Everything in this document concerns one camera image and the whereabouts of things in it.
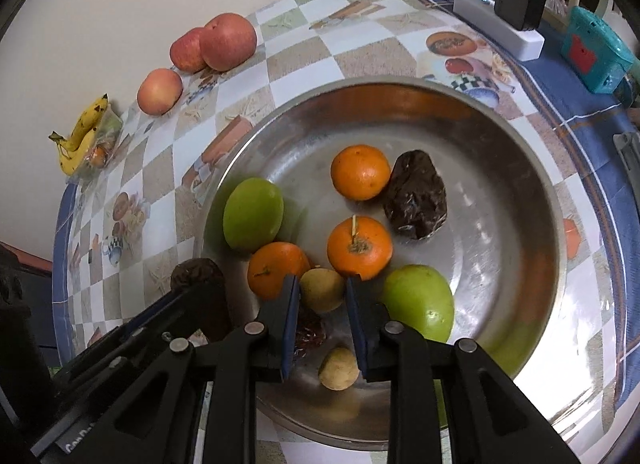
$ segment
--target metal rivet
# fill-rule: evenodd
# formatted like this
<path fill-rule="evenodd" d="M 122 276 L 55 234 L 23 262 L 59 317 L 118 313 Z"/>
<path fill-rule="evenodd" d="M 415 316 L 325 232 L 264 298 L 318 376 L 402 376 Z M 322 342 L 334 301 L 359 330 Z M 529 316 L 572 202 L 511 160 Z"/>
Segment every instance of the metal rivet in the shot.
<path fill-rule="evenodd" d="M 171 343 L 169 343 L 169 348 L 171 352 L 184 352 L 189 348 L 189 341 L 185 338 L 172 339 Z"/>
<path fill-rule="evenodd" d="M 471 354 L 471 352 L 475 352 L 478 348 L 478 344 L 469 338 L 462 338 L 458 341 L 458 346 L 460 347 L 460 350 L 463 352 L 469 352 L 469 354 Z"/>
<path fill-rule="evenodd" d="M 389 334 L 399 334 L 404 330 L 404 325 L 395 320 L 387 321 L 385 324 L 385 330 Z"/>
<path fill-rule="evenodd" d="M 264 325 L 259 321 L 250 321 L 244 326 L 244 331 L 247 334 L 256 335 L 264 330 Z"/>
<path fill-rule="evenodd" d="M 118 356 L 117 358 L 114 358 L 113 360 L 111 360 L 111 363 L 109 363 L 109 368 L 115 368 L 118 365 L 120 365 L 120 362 L 123 360 L 124 358 L 122 356 Z"/>

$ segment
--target tablecloth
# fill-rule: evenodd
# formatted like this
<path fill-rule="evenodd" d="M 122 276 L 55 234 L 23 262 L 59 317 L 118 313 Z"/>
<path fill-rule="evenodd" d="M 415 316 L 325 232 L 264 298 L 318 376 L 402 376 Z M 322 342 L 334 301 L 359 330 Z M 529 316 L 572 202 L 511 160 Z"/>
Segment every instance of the tablecloth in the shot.
<path fill-rule="evenodd" d="M 335 80 L 418 76 L 475 96 L 508 120 L 538 155 L 566 223 L 578 231 L 560 315 L 516 383 L 584 454 L 611 426 L 620 381 L 612 237 L 593 204 L 584 153 L 564 140 L 570 135 L 560 127 L 565 123 L 550 116 L 533 78 L 442 1 L 281 0 L 248 18 L 258 35 L 251 59 L 223 75 L 181 73 L 185 91 L 160 118 L 133 104 L 107 169 L 75 190 L 73 213 L 59 228 L 68 228 L 67 296 L 60 301 L 66 300 L 74 351 L 86 347 L 96 329 L 106 332 L 161 297 L 175 264 L 192 256 L 207 184 L 228 150 L 212 139 L 225 128 L 229 133 L 228 125 L 249 128 Z M 443 437 L 446 447 L 446 432 Z M 261 414 L 258 439 L 263 462 L 385 459 L 312 443 Z"/>

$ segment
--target green fruit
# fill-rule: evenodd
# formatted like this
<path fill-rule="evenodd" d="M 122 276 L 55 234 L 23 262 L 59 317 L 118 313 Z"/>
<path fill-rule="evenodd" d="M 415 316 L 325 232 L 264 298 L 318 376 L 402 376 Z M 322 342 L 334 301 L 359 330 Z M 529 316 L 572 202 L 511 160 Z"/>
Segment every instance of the green fruit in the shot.
<path fill-rule="evenodd" d="M 385 280 L 382 301 L 391 319 L 413 327 L 425 338 L 446 342 L 453 328 L 453 295 L 433 267 L 412 264 Z"/>
<path fill-rule="evenodd" d="M 276 238 L 284 201 L 280 189 L 266 179 L 252 177 L 236 186 L 226 201 L 222 231 L 233 250 L 253 253 Z"/>

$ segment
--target power strip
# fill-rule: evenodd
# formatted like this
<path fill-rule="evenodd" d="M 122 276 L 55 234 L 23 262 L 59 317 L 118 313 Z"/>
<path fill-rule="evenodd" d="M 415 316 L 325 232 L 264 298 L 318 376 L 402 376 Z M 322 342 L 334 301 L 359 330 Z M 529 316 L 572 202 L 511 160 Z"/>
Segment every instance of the power strip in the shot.
<path fill-rule="evenodd" d="M 492 0 L 453 0 L 453 12 L 495 40 L 521 62 L 535 60 L 545 43 L 536 30 L 517 31 L 494 12 Z"/>

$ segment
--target banana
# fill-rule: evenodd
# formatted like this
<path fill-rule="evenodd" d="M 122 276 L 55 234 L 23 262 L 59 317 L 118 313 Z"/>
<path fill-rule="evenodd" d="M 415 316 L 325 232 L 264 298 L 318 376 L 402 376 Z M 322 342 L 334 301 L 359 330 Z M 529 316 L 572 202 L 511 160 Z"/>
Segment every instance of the banana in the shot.
<path fill-rule="evenodd" d="M 71 175 L 76 171 L 76 168 L 78 168 L 78 165 L 82 162 L 86 151 L 91 148 L 91 145 L 93 144 L 95 138 L 95 131 L 97 131 L 97 127 L 92 128 L 84 135 L 82 141 L 80 141 L 78 150 L 73 152 L 71 156 L 66 155 L 62 151 L 62 147 L 60 146 L 60 144 L 58 145 L 60 168 L 62 168 L 62 171 L 67 175 Z"/>
<path fill-rule="evenodd" d="M 67 154 L 77 151 L 82 143 L 82 138 L 86 136 L 89 130 L 98 126 L 100 118 L 102 118 L 104 111 L 107 110 L 108 104 L 109 100 L 107 95 L 104 94 L 100 96 L 100 98 L 97 98 L 89 107 L 84 109 L 84 112 L 82 112 L 78 121 L 76 121 L 76 126 L 73 132 L 71 132 L 69 139 L 65 139 L 60 134 L 56 134 L 55 131 L 51 133 L 49 139 L 65 149 Z"/>

